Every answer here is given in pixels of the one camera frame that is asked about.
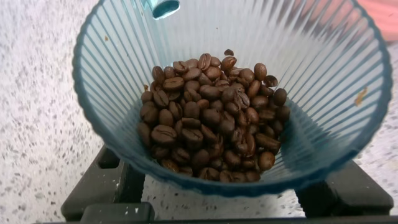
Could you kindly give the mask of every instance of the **white speckled surface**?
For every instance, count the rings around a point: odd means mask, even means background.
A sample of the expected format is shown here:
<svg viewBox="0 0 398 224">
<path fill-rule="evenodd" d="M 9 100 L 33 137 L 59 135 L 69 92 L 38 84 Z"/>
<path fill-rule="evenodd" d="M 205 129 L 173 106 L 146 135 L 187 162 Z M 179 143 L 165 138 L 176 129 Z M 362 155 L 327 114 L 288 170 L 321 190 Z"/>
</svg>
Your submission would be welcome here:
<svg viewBox="0 0 398 224">
<path fill-rule="evenodd" d="M 1 1 L 0 223 L 63 220 L 62 202 L 102 145 L 76 102 L 71 76 L 75 37 L 95 3 Z M 398 45 L 390 52 L 397 70 Z M 396 204 L 397 111 L 394 98 L 382 128 L 356 159 Z M 161 219 L 303 216 L 292 191 L 258 198 L 206 197 L 147 177 L 142 200 L 153 204 Z M 391 214 L 398 215 L 397 205 Z"/>
</svg>

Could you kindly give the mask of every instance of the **ribbed plastic container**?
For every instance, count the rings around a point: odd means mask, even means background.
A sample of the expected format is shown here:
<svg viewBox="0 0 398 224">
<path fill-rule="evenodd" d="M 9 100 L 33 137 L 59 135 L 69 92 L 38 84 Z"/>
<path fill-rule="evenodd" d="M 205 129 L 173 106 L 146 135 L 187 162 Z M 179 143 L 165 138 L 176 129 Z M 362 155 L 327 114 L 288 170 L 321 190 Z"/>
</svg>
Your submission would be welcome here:
<svg viewBox="0 0 398 224">
<path fill-rule="evenodd" d="M 153 66 L 205 52 L 222 59 L 226 49 L 238 67 L 266 64 L 288 93 L 282 149 L 258 183 L 173 173 L 150 158 L 136 131 Z M 73 68 L 87 119 L 119 157 L 157 180 L 227 197 L 324 179 L 371 140 L 391 99 L 389 54 L 355 1 L 100 1 L 81 28 Z"/>
</svg>

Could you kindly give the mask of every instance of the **roasted coffee bean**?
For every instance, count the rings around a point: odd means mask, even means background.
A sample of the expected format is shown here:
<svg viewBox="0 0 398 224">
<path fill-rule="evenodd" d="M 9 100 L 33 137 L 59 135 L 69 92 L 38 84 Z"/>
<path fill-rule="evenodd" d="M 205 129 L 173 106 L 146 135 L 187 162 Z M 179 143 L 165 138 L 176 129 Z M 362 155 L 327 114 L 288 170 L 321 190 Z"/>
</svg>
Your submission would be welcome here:
<svg viewBox="0 0 398 224">
<path fill-rule="evenodd" d="M 177 133 L 173 128 L 160 124 L 152 130 L 150 137 L 161 146 L 169 146 L 175 142 Z"/>
<path fill-rule="evenodd" d="M 233 151 L 227 150 L 224 153 L 224 161 L 232 168 L 235 169 L 241 165 L 240 156 L 236 155 Z"/>
<path fill-rule="evenodd" d="M 152 77 L 154 78 L 154 80 L 157 81 L 158 84 L 163 85 L 165 75 L 162 68 L 160 68 L 159 66 L 155 66 L 152 69 Z"/>
<path fill-rule="evenodd" d="M 264 83 L 267 87 L 275 87 L 278 85 L 278 80 L 272 75 L 267 75 L 264 79 Z"/>
<path fill-rule="evenodd" d="M 221 102 L 221 100 L 215 100 L 210 103 L 210 108 L 216 109 L 219 112 L 222 112 L 224 110 L 224 104 Z"/>
<path fill-rule="evenodd" d="M 166 79 L 175 77 L 175 71 L 173 67 L 167 66 L 163 69 L 163 72 Z"/>
<path fill-rule="evenodd" d="M 178 147 L 172 150 L 171 158 L 178 164 L 185 165 L 190 162 L 190 155 L 185 149 Z"/>
<path fill-rule="evenodd" d="M 150 149 L 150 154 L 155 159 L 164 159 L 169 155 L 169 151 L 166 147 L 156 145 Z"/>
<path fill-rule="evenodd" d="M 246 176 L 246 180 L 248 180 L 248 182 L 257 182 L 260 180 L 260 174 L 256 171 L 247 171 L 245 173 Z"/>
<path fill-rule="evenodd" d="M 199 58 L 198 68 L 202 71 L 207 70 L 209 68 L 211 62 L 211 55 L 208 53 L 202 54 Z"/>
<path fill-rule="evenodd" d="M 259 156 L 258 165 L 260 170 L 266 171 L 272 168 L 275 163 L 275 156 L 271 152 L 263 152 Z"/>
<path fill-rule="evenodd" d="M 212 81 L 216 80 L 217 78 L 219 78 L 221 76 L 223 72 L 221 71 L 221 69 L 219 67 L 209 67 L 206 71 L 205 71 L 205 75 Z"/>
<path fill-rule="evenodd" d="M 245 183 L 248 181 L 246 175 L 242 172 L 232 172 L 232 177 L 235 183 Z"/>
<path fill-rule="evenodd" d="M 202 120 L 205 124 L 216 127 L 221 121 L 220 112 L 216 109 L 203 110 Z"/>
<path fill-rule="evenodd" d="M 221 92 L 214 86 L 203 85 L 199 91 L 201 96 L 206 100 L 217 100 L 221 96 Z"/>
<path fill-rule="evenodd" d="M 188 102 L 184 106 L 184 117 L 199 119 L 200 108 L 195 102 Z"/>
<path fill-rule="evenodd" d="M 201 169 L 209 163 L 209 160 L 209 153 L 206 150 L 201 149 L 196 152 L 191 159 L 192 168 L 196 170 Z"/>
<path fill-rule="evenodd" d="M 239 108 L 236 106 L 236 104 L 229 102 L 225 105 L 225 110 L 228 111 L 233 116 L 238 115 L 239 113 Z"/>
<path fill-rule="evenodd" d="M 193 118 L 182 118 L 182 126 L 184 128 L 200 128 L 200 120 L 198 119 L 193 119 Z"/>
<path fill-rule="evenodd" d="M 189 177 L 193 177 L 192 168 L 189 166 L 180 167 L 180 174 L 187 175 Z"/>
<path fill-rule="evenodd" d="M 260 94 L 264 96 L 272 96 L 274 94 L 274 90 L 266 87 L 265 85 L 260 86 Z"/>
<path fill-rule="evenodd" d="M 177 91 L 184 87 L 184 79 L 181 77 L 168 78 L 163 83 L 163 88 L 167 91 Z"/>
<path fill-rule="evenodd" d="M 246 109 L 246 119 L 249 124 L 258 124 L 259 123 L 259 114 L 254 108 Z"/>
<path fill-rule="evenodd" d="M 171 159 L 162 159 L 161 163 L 162 167 L 171 170 L 173 172 L 179 172 L 180 169 L 178 168 L 178 165 L 176 165 L 175 162 L 173 162 Z"/>
<path fill-rule="evenodd" d="M 192 58 L 185 63 L 188 65 L 188 69 L 198 68 L 198 59 Z"/>
<path fill-rule="evenodd" d="M 286 90 L 279 88 L 275 91 L 274 93 L 274 103 L 277 106 L 283 106 L 283 104 L 285 104 L 286 102 Z"/>
<path fill-rule="evenodd" d="M 250 105 L 256 110 L 261 110 L 268 105 L 268 98 L 261 95 L 255 96 L 251 99 Z"/>
<path fill-rule="evenodd" d="M 254 66 L 254 76 L 262 82 L 267 76 L 267 67 L 263 63 L 257 63 Z"/>
<path fill-rule="evenodd" d="M 223 91 L 221 95 L 221 100 L 223 103 L 231 102 L 235 99 L 236 91 L 232 87 L 228 87 Z"/>
<path fill-rule="evenodd" d="M 203 180 L 219 180 L 220 179 L 220 172 L 218 172 L 216 169 L 211 168 L 211 167 L 206 167 L 203 168 L 201 171 L 199 171 L 199 178 Z"/>
<path fill-rule="evenodd" d="M 173 101 L 171 101 L 169 103 L 169 111 L 173 115 L 174 121 L 180 120 L 183 115 L 181 106 L 178 103 L 173 102 Z"/>
<path fill-rule="evenodd" d="M 232 183 L 234 182 L 234 177 L 232 173 L 228 170 L 223 170 L 220 172 L 220 182 L 223 183 Z"/>
<path fill-rule="evenodd" d="M 182 136 L 187 142 L 201 144 L 203 142 L 203 135 L 198 129 L 183 128 Z"/>
<path fill-rule="evenodd" d="M 275 120 L 274 122 L 272 122 L 271 125 L 272 125 L 271 127 L 273 128 L 273 130 L 275 131 L 275 133 L 277 135 L 280 135 L 282 133 L 282 131 L 284 130 L 284 125 L 278 120 Z"/>
<path fill-rule="evenodd" d="M 196 80 L 187 81 L 187 82 L 185 83 L 184 90 L 187 90 L 187 89 L 189 89 L 189 88 L 192 89 L 192 90 L 195 90 L 196 92 L 198 92 L 198 91 L 199 91 L 199 88 L 200 88 L 200 84 L 199 84 L 199 82 L 196 81 Z"/>
<path fill-rule="evenodd" d="M 212 85 L 213 83 L 204 73 L 200 74 L 198 82 L 200 85 Z"/>
<path fill-rule="evenodd" d="M 214 144 L 217 142 L 218 138 L 210 128 L 207 128 L 205 125 L 202 124 L 200 126 L 200 131 L 208 143 Z"/>
<path fill-rule="evenodd" d="M 150 148 L 150 127 L 148 124 L 140 122 L 137 124 L 137 132 L 146 148 Z"/>
<path fill-rule="evenodd" d="M 221 65 L 221 61 L 216 57 L 211 57 L 210 66 L 219 67 Z"/>
<path fill-rule="evenodd" d="M 148 101 L 142 106 L 139 115 L 145 123 L 153 126 L 159 119 L 159 110 L 156 108 L 154 102 Z"/>
<path fill-rule="evenodd" d="M 248 88 L 248 92 L 246 93 L 247 96 L 249 98 L 253 98 L 257 95 L 257 93 L 259 92 L 261 86 L 261 82 L 259 80 L 254 80 L 253 82 L 251 82 L 249 88 Z"/>
<path fill-rule="evenodd" d="M 287 121 L 289 119 L 290 109 L 287 106 L 281 106 L 276 109 L 276 117 L 281 121 Z"/>
<path fill-rule="evenodd" d="M 159 124 L 174 127 L 173 114 L 168 109 L 162 109 L 159 113 Z"/>
<path fill-rule="evenodd" d="M 199 68 L 192 68 L 187 73 L 182 75 L 184 81 L 190 81 L 197 79 L 201 75 L 201 70 Z"/>
<path fill-rule="evenodd" d="M 258 133 L 255 138 L 257 146 L 264 147 L 269 150 L 279 150 L 280 148 L 279 141 L 272 139 L 265 134 Z"/>
<path fill-rule="evenodd" d="M 224 55 L 225 55 L 225 56 L 233 56 L 233 55 L 234 55 L 234 52 L 233 52 L 231 49 L 226 49 L 226 50 L 224 51 Z"/>
<path fill-rule="evenodd" d="M 233 67 L 234 67 L 234 65 L 236 64 L 236 58 L 235 57 L 232 57 L 232 56 L 229 56 L 229 57 L 225 57 L 224 59 L 223 59 L 223 61 L 221 62 L 221 69 L 222 69 L 222 71 L 228 71 L 228 70 L 231 70 Z"/>
<path fill-rule="evenodd" d="M 179 74 L 183 74 L 188 71 L 188 65 L 185 62 L 179 61 L 179 62 L 173 62 L 173 68 L 175 72 Z"/>
<path fill-rule="evenodd" d="M 169 105 L 169 97 L 163 90 L 154 92 L 154 102 L 159 108 L 166 108 Z"/>
</svg>

